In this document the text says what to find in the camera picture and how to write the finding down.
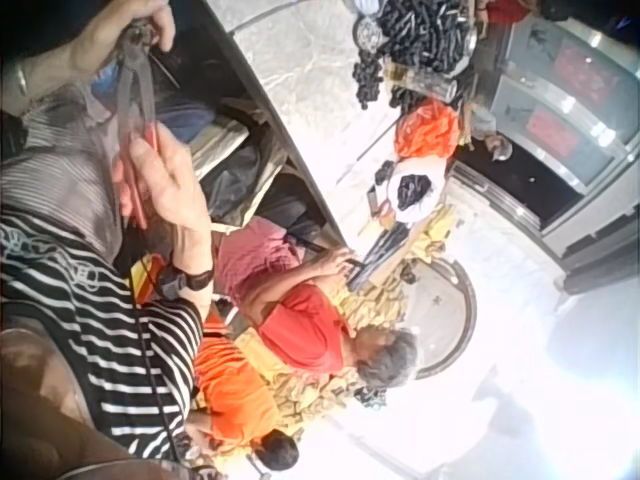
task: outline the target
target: countertop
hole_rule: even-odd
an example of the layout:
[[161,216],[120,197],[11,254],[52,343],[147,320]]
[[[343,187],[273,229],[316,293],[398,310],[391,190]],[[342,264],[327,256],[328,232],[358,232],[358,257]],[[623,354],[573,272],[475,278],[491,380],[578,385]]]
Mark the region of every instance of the countertop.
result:
[[366,253],[377,238],[371,228],[361,234],[371,220],[366,192],[380,165],[395,159],[400,113],[389,107],[384,86],[368,110],[356,99],[357,15],[343,0],[207,3],[232,40],[230,56],[241,57],[235,58],[244,68],[240,77],[266,102],[330,222],[347,245]]

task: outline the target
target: blue object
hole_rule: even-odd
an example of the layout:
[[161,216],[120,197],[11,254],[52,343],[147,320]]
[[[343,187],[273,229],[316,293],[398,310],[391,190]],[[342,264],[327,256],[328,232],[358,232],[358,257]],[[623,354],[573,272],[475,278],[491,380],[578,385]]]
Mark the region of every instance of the blue object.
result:
[[[116,112],[119,72],[118,63],[114,61],[91,81],[91,93],[112,113]],[[166,125],[182,143],[191,142],[214,118],[213,110],[180,92],[161,95],[156,100],[156,120]]]

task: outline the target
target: hand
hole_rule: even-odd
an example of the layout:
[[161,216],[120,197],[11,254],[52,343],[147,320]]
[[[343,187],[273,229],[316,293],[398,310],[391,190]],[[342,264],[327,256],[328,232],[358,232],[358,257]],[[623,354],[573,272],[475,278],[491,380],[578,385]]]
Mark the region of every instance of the hand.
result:
[[353,258],[353,253],[346,247],[334,248],[312,260],[315,276],[345,275],[351,270],[347,260]]
[[476,23],[480,27],[480,33],[478,35],[479,39],[487,38],[487,33],[489,31],[489,13],[486,9],[484,10],[476,10]]
[[[155,211],[169,223],[210,237],[211,220],[202,188],[193,172],[189,147],[180,143],[167,127],[157,124],[159,152],[142,138],[131,142],[131,160],[138,176],[138,189],[148,192]],[[131,191],[124,181],[122,160],[113,167],[113,182],[120,198],[120,211],[133,210]]]
[[150,17],[158,33],[160,49],[173,45],[176,26],[169,0],[112,0],[70,44],[71,67],[90,77],[104,66],[122,31],[133,20]]

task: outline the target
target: pliers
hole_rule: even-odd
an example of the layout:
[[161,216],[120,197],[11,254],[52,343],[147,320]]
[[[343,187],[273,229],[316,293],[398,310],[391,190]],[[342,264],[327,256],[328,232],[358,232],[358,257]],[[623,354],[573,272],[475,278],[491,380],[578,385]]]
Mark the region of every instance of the pliers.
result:
[[[129,145],[133,138],[142,137],[154,150],[158,150],[155,96],[148,56],[153,37],[151,24],[140,21],[129,25],[120,38],[121,66],[117,92],[120,157],[124,166],[124,180],[131,191],[133,217],[142,230],[146,230],[148,222],[138,191],[135,167],[129,155]],[[132,86],[136,78],[139,92],[134,96]]]

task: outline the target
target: black and white striped shirt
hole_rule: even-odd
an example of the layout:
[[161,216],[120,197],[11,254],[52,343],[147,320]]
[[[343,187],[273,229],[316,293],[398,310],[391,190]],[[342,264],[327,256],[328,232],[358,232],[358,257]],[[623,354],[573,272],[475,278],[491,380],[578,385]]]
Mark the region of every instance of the black and white striped shirt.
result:
[[[131,454],[155,458],[169,449],[145,368],[125,281],[76,234],[51,221],[3,208],[2,316],[40,322],[71,366],[96,428]],[[166,419],[184,431],[193,358],[202,337],[189,302],[138,309]]]

